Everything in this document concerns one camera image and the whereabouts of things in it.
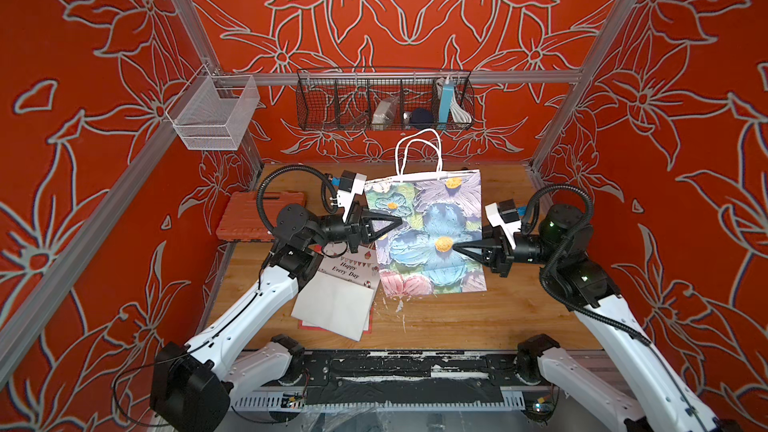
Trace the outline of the red RICH paper bag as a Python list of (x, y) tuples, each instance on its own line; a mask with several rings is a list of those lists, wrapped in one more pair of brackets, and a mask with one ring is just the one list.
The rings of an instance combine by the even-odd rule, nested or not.
[(371, 316), (355, 307), (294, 309), (292, 317), (299, 320), (302, 328), (322, 329), (354, 340), (372, 330)]

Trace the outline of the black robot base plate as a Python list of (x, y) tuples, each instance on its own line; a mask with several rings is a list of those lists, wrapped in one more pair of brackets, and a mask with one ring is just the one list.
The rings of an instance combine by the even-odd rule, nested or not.
[(546, 391), (516, 375), (516, 353), (484, 350), (309, 350), (310, 404), (459, 402), (500, 399), (501, 392)]

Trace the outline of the white happy day paper bag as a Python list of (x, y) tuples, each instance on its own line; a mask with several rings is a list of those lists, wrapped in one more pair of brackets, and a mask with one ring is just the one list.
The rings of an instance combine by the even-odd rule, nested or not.
[[(356, 253), (325, 256), (314, 277), (299, 292), (293, 309), (355, 307), (371, 314), (380, 284), (376, 251), (361, 247)], [(363, 334), (352, 337), (359, 341)]]

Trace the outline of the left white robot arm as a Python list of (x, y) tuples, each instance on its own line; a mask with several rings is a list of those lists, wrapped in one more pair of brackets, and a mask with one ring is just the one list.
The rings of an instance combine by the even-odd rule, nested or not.
[[(289, 203), (276, 219), (268, 217), (264, 198), (269, 185), (291, 172), (308, 173), (321, 182), (326, 213)], [(256, 193), (256, 210), (272, 235), (273, 245), (256, 282), (212, 325), (185, 344), (169, 343), (153, 363), (150, 408), (175, 431), (213, 431), (233, 403), (272, 381), (297, 381), (303, 347), (286, 335), (273, 337), (261, 349), (244, 350), (281, 307), (308, 286), (321, 283), (321, 250), (343, 244), (355, 252), (402, 224), (399, 217), (374, 212), (360, 204), (367, 178), (345, 171), (338, 177), (314, 167), (292, 164), (267, 175)]]

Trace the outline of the colourful patterned paper bag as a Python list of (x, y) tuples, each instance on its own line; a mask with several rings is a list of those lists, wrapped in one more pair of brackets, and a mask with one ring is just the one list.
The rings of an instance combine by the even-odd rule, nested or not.
[(368, 208), (402, 224), (375, 242), (380, 285), (389, 297), (487, 290), (483, 266), (454, 249), (482, 235), (482, 181), (477, 169), (443, 168), (434, 129), (395, 146), (395, 174), (368, 180)]

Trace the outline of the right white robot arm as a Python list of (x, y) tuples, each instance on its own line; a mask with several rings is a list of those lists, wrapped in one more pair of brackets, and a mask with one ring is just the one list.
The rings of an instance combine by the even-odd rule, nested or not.
[(546, 334), (519, 343), (518, 379), (558, 387), (612, 431), (739, 430), (736, 421), (718, 417), (673, 371), (614, 280), (589, 258), (593, 214), (586, 191), (552, 184), (536, 191), (525, 211), (513, 201), (487, 205), (490, 223), (482, 239), (452, 246), (501, 277), (517, 263), (539, 266), (543, 290), (587, 327), (630, 391), (623, 393), (580, 366)]

